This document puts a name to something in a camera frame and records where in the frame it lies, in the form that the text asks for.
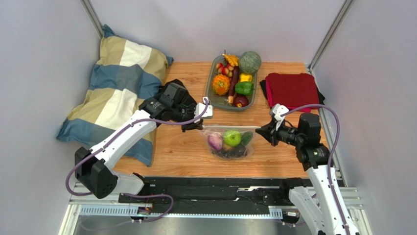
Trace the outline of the green apple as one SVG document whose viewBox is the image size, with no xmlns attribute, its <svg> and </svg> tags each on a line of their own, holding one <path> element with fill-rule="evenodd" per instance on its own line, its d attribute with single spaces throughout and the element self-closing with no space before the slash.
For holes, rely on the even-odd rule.
<svg viewBox="0 0 417 235">
<path fill-rule="evenodd" d="M 242 135 L 235 130 L 226 131 L 223 134 L 223 141 L 226 145 L 235 147 L 240 144 Z"/>
</svg>

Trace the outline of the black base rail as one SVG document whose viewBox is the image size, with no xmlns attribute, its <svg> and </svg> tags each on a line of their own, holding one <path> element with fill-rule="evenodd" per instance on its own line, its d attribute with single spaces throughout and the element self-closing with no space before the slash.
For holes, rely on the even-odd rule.
<svg viewBox="0 0 417 235">
<path fill-rule="evenodd" d="M 170 195 L 170 213 L 267 215 L 291 206 L 285 178 L 146 177 L 140 195 Z"/>
</svg>

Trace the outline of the green bell pepper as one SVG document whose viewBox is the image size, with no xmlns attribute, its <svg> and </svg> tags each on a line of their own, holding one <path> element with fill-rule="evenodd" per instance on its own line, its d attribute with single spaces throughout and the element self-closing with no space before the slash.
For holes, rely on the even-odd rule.
<svg viewBox="0 0 417 235">
<path fill-rule="evenodd" d="M 235 85 L 234 90 L 238 94 L 249 96 L 253 94 L 254 84 L 249 81 L 239 82 Z"/>
</svg>

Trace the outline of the green cucumber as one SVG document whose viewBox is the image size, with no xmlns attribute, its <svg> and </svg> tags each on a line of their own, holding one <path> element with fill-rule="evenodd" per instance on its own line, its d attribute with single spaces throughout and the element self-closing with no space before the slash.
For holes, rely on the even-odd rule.
<svg viewBox="0 0 417 235">
<path fill-rule="evenodd" d="M 247 132 L 243 133 L 242 137 L 241 137 L 240 144 L 243 145 L 243 146 L 248 145 L 251 142 L 253 136 L 254 136 L 254 134 L 251 131 L 247 131 Z"/>
</svg>

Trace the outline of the striped blue beige pillow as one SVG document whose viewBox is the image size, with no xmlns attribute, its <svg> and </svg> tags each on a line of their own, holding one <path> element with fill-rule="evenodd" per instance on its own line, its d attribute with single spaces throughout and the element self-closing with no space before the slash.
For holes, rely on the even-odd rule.
<svg viewBox="0 0 417 235">
<path fill-rule="evenodd" d="M 165 83 L 173 58 L 116 35 L 104 25 L 100 58 L 93 67 L 85 100 L 66 117 L 56 134 L 61 142 L 99 144 L 123 126 Z"/>
</svg>

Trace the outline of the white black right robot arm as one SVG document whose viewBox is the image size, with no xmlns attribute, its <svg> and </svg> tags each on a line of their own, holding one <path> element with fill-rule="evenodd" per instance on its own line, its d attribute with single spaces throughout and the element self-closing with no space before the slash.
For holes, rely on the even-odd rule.
<svg viewBox="0 0 417 235">
<path fill-rule="evenodd" d="M 315 189 L 315 202 L 300 178 L 284 179 L 280 185 L 283 198 L 295 205 L 314 235 L 358 235 L 344 203 L 330 158 L 330 150 L 321 143 L 321 123 L 318 115 L 303 113 L 297 127 L 285 125 L 285 118 L 271 112 L 271 122 L 256 132 L 272 146 L 284 142 L 294 146 Z"/>
</svg>

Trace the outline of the dark grape bunch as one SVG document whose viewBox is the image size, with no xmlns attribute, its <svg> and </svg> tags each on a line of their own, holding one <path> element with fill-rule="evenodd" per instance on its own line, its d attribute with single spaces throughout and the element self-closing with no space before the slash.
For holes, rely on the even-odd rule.
<svg viewBox="0 0 417 235">
<path fill-rule="evenodd" d="M 227 149 L 223 148 L 221 150 L 212 150 L 211 153 L 222 159 L 238 159 L 246 157 L 248 149 L 243 145 L 237 145 Z"/>
</svg>

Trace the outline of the small red lychee bunch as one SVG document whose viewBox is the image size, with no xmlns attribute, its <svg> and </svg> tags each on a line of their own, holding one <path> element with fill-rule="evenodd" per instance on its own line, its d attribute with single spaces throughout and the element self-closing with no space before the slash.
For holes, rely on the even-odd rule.
<svg viewBox="0 0 417 235">
<path fill-rule="evenodd" d="M 231 64 L 227 64 L 224 66 L 223 63 L 217 63 L 216 69 L 217 69 L 218 74 L 225 75 L 227 77 L 233 76 L 234 66 L 232 66 Z"/>
</svg>

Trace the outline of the green cantaloupe melon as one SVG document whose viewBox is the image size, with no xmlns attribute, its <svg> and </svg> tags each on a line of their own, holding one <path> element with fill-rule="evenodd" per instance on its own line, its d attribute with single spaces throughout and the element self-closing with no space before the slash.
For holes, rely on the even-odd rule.
<svg viewBox="0 0 417 235">
<path fill-rule="evenodd" d="M 255 51 L 244 52 L 239 59 L 239 68 L 242 73 L 253 74 L 261 67 L 261 57 Z"/>
</svg>

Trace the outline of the red apple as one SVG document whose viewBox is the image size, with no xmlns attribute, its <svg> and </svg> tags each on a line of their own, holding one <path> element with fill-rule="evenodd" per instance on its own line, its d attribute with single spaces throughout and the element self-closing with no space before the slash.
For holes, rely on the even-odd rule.
<svg viewBox="0 0 417 235">
<path fill-rule="evenodd" d="M 234 107 L 243 108 L 249 105 L 249 100 L 245 95 L 238 94 L 233 101 Z"/>
</svg>

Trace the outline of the grey fruit basket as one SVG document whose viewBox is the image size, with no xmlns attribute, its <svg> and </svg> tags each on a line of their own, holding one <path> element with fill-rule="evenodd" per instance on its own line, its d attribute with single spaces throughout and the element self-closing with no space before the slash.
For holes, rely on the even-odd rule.
<svg viewBox="0 0 417 235">
<path fill-rule="evenodd" d="M 253 74 L 253 92 L 252 95 L 247 96 L 248 100 L 249 100 L 249 104 L 245 107 L 239 108 L 239 107 L 235 107 L 233 104 L 229 104 L 227 99 L 228 99 L 228 93 L 226 93 L 225 95 L 218 95 L 215 94 L 211 83 L 214 79 L 214 77 L 218 74 L 217 69 L 216 69 L 216 64 L 219 62 L 224 62 L 225 58 L 223 55 L 219 55 L 217 56 L 211 65 L 210 68 L 210 73 L 208 76 L 208 81 L 207 81 L 207 85 L 206 85 L 206 92 L 205 92 L 205 96 L 207 96 L 210 99 L 210 103 L 213 107 L 222 109 L 222 110 L 227 110 L 230 112 L 243 112 L 247 109 L 249 109 L 255 102 L 255 94 L 256 94 L 256 89 L 257 89 L 257 83 L 256 83 L 256 79 L 257 79 L 257 72 L 255 72 Z"/>
</svg>

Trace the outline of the clear polka dot zip bag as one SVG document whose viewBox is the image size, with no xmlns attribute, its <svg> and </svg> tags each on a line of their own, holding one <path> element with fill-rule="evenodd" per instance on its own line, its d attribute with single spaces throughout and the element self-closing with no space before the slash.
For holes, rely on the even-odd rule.
<svg viewBox="0 0 417 235">
<path fill-rule="evenodd" d="M 220 159 L 237 160 L 251 156 L 259 126 L 204 125 L 199 134 L 208 152 Z"/>
</svg>

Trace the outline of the yellow bell pepper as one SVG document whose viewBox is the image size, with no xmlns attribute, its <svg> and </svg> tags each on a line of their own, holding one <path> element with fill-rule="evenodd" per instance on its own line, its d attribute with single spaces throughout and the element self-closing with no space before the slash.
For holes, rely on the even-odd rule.
<svg viewBox="0 0 417 235">
<path fill-rule="evenodd" d="M 239 76 L 239 82 L 252 82 L 253 76 L 251 74 L 241 73 Z"/>
</svg>

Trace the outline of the black cap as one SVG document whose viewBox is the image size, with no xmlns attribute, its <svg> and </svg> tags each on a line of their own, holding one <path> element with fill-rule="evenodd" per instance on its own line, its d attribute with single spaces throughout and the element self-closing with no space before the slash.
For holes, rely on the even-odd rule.
<svg viewBox="0 0 417 235">
<path fill-rule="evenodd" d="M 184 115 L 194 113 L 197 102 L 179 79 L 167 82 L 160 87 L 159 92 L 162 95 L 158 100 L 174 112 Z"/>
</svg>

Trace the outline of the red folded cloth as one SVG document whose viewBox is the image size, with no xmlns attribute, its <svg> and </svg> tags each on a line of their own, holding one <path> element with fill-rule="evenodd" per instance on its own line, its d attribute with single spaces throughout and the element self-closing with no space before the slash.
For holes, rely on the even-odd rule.
<svg viewBox="0 0 417 235">
<path fill-rule="evenodd" d="M 280 104 L 293 110 L 307 104 L 324 104 L 325 96 L 319 91 L 314 76 L 307 73 L 270 73 L 259 84 L 271 108 Z"/>
</svg>

